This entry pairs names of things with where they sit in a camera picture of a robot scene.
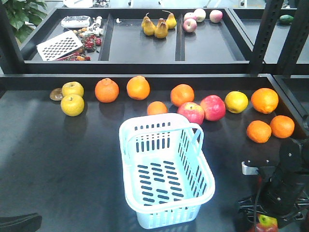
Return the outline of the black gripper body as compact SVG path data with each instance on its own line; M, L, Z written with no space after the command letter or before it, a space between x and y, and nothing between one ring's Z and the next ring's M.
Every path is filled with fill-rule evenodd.
M275 166L250 167L242 163L245 175L258 174L262 181L258 192L238 201L238 209L248 221L253 222L257 215L275 218L278 227L303 220L303 211L309 208L309 195L304 191L309 184L309 170L288 167L280 162Z

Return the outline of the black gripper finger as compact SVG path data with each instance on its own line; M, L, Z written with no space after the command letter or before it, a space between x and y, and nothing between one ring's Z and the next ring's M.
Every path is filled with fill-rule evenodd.
M37 213L0 218L1 232L36 232L42 224L42 216Z

